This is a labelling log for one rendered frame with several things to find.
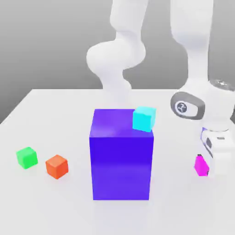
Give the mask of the small orange cube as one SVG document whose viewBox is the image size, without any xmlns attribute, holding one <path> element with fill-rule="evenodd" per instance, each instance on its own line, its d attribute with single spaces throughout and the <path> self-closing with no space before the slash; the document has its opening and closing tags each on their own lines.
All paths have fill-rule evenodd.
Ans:
<svg viewBox="0 0 235 235">
<path fill-rule="evenodd" d="M 68 161 L 60 155 L 53 156 L 45 164 L 47 173 L 55 179 L 68 173 Z"/>
</svg>

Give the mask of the small cyan cube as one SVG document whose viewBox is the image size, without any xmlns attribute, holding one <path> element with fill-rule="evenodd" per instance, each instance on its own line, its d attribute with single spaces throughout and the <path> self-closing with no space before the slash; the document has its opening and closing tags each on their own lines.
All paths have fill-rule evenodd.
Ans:
<svg viewBox="0 0 235 235">
<path fill-rule="evenodd" d="M 151 132 L 155 125 L 156 112 L 154 107 L 137 107 L 133 112 L 133 129 Z"/>
</svg>

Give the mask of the small green cube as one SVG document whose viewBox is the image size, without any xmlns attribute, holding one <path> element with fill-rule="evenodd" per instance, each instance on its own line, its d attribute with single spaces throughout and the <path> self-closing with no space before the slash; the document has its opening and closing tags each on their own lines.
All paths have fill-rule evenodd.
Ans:
<svg viewBox="0 0 235 235">
<path fill-rule="evenodd" d="M 19 165 L 24 169 L 28 169 L 38 164 L 37 153 L 31 147 L 26 147 L 17 151 L 16 155 Z"/>
</svg>

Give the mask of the small magenta cube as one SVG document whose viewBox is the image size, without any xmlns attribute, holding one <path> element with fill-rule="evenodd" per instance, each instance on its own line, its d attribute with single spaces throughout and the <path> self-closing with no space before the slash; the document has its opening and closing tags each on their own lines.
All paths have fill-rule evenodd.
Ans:
<svg viewBox="0 0 235 235">
<path fill-rule="evenodd" d="M 194 169 L 196 170 L 198 176 L 208 176 L 209 166 L 200 154 L 196 156 Z"/>
</svg>

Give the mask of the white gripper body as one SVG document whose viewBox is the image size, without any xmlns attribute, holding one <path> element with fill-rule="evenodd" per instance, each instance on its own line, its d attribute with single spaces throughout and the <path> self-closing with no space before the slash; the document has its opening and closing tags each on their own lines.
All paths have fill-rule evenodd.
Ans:
<svg viewBox="0 0 235 235">
<path fill-rule="evenodd" d="M 209 151 L 210 178 L 228 176 L 233 163 L 233 151 Z"/>
</svg>

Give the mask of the large blue box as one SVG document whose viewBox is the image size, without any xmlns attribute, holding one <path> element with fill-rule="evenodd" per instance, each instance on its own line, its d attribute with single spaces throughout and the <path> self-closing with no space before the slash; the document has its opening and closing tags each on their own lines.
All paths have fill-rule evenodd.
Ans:
<svg viewBox="0 0 235 235">
<path fill-rule="evenodd" d="M 148 200 L 153 132 L 132 128 L 132 109 L 95 109 L 90 128 L 94 200 Z"/>
</svg>

